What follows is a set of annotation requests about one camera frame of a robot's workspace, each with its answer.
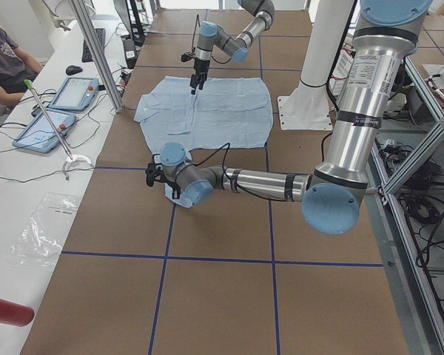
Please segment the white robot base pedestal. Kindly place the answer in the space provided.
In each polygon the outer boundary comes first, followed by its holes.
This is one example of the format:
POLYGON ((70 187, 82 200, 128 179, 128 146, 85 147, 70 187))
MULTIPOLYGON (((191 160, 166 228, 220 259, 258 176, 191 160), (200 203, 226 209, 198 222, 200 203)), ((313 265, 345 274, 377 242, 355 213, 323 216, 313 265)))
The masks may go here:
POLYGON ((332 129, 327 88, 355 7, 354 0, 319 2, 298 87, 277 98, 282 130, 332 129))

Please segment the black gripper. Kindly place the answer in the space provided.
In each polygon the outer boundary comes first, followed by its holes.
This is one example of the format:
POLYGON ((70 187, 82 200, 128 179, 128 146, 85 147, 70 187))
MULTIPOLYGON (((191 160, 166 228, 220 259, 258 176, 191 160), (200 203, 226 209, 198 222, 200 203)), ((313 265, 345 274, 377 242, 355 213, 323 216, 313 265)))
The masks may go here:
POLYGON ((169 178, 166 177, 165 179, 165 184, 171 188, 172 192, 171 192, 171 199, 179 199, 181 196, 181 188, 180 186, 175 182, 170 180, 169 178))
POLYGON ((204 83, 207 80, 209 72, 209 61, 196 58, 194 70, 195 73, 192 75, 192 83, 190 84, 192 94, 195 94, 197 86, 199 90, 204 88, 204 83))

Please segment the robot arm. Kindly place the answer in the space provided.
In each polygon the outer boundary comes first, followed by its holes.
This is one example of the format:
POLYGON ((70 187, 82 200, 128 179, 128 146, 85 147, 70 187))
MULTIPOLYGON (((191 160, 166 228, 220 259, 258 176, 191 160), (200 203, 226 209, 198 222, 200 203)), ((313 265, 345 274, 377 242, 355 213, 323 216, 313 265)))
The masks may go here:
POLYGON ((401 61, 414 52, 428 1, 362 1, 353 36, 354 59, 334 129, 320 144, 322 161, 310 175, 203 167, 179 143, 152 157, 155 175, 173 197, 204 201, 214 189, 280 202, 299 202, 306 222, 341 234, 357 222, 367 189, 366 164, 401 61))
POLYGON ((182 61, 194 60, 195 72, 191 75, 189 86, 191 94, 202 90, 208 78, 213 47, 219 48, 237 63, 242 63, 248 49, 255 39, 270 29, 275 20, 275 6, 270 0, 238 1, 238 5, 251 14, 252 22, 237 36, 228 34, 219 24, 202 21, 198 33, 198 42, 192 52, 184 53, 182 61))

